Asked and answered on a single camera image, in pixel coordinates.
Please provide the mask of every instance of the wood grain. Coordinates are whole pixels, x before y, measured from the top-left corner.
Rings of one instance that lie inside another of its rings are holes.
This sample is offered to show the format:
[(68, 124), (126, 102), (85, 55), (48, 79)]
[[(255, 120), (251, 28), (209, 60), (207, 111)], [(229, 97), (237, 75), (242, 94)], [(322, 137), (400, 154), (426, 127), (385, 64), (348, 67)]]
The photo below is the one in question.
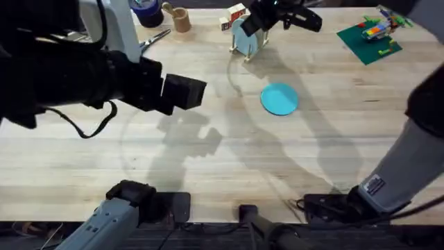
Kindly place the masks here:
[[(377, 11), (316, 12), (320, 33), (278, 24), (269, 45), (245, 65), (228, 53), (230, 33), (218, 28), (224, 11), (190, 10), (190, 32), (172, 32), (145, 56), (161, 61), (164, 73), (208, 82), (199, 108), (165, 117), (118, 103), (118, 116), (91, 140), (51, 113), (38, 116), (34, 131), (3, 122), (0, 220), (84, 220), (113, 185), (130, 179), (190, 192), (194, 222), (234, 221), (242, 203), (257, 204), (273, 221), (303, 221), (285, 201), (358, 184), (397, 138), (410, 91), (444, 58), (436, 39), (415, 26), (394, 34), (403, 51), (364, 66), (336, 32)], [(137, 34), (146, 40), (166, 28), (168, 16), (159, 28), (137, 26)], [(262, 108), (259, 94), (271, 82), (295, 88), (296, 112), (276, 117)], [(60, 109), (86, 131), (109, 111)], [(413, 204), (443, 190), (440, 178)], [(397, 223), (443, 224), (443, 210)]]

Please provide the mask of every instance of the lego toy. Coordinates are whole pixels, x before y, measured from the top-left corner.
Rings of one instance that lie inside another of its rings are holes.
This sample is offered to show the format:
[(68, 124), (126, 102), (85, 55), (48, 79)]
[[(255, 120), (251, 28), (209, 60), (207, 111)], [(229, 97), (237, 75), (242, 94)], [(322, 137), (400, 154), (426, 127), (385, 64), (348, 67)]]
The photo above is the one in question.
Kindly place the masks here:
[(242, 3), (235, 6), (231, 6), (227, 9), (228, 16), (219, 18), (219, 27), (221, 31), (226, 31), (231, 28), (232, 23), (239, 19), (242, 15), (245, 15), (247, 9)]
[(227, 17), (219, 18), (219, 25), (221, 27), (221, 31), (226, 31), (231, 28), (231, 23), (228, 21)]
[(245, 55), (245, 62), (250, 60), (268, 43), (268, 32), (263, 32), (259, 29), (248, 37), (244, 30), (241, 28), (241, 24), (249, 15), (242, 15), (239, 19), (236, 19), (232, 23), (232, 45), (230, 52), (234, 53), (238, 51)]
[(376, 22), (377, 24), (365, 31), (362, 32), (362, 37), (367, 40), (378, 40), (386, 37), (389, 34), (392, 34), (399, 27), (405, 27), (406, 25), (412, 27), (413, 25), (409, 22), (409, 20), (396, 15), (391, 10), (384, 10), (383, 8), (379, 8), (381, 14), (386, 18), (385, 22), (381, 22), (380, 19), (372, 20), (372, 22)]
[(393, 51), (392, 48), (390, 48), (390, 49), (385, 49), (383, 51), (378, 51), (378, 53), (379, 53), (380, 56), (383, 56), (383, 55), (385, 55), (387, 53), (390, 53), (392, 51)]
[(412, 26), (393, 11), (382, 8), (379, 11), (386, 21), (364, 16), (365, 22), (338, 32), (338, 36), (365, 65), (402, 50), (390, 34), (398, 27)]

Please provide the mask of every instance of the blue plate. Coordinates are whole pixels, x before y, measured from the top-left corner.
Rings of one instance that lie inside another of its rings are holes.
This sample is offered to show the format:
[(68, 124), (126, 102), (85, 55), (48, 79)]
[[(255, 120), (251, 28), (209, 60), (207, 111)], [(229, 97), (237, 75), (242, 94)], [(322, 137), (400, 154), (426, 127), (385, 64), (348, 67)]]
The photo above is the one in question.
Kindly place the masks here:
[(261, 93), (263, 107), (274, 115), (289, 115), (298, 108), (296, 91), (285, 83), (272, 83)]
[(236, 19), (232, 24), (232, 33), (234, 34), (234, 43), (237, 46), (237, 50), (244, 56), (248, 54), (248, 48), (251, 44), (251, 54), (253, 55), (259, 49), (257, 36), (253, 34), (248, 37), (244, 30), (241, 28), (241, 24), (244, 22), (242, 18)]

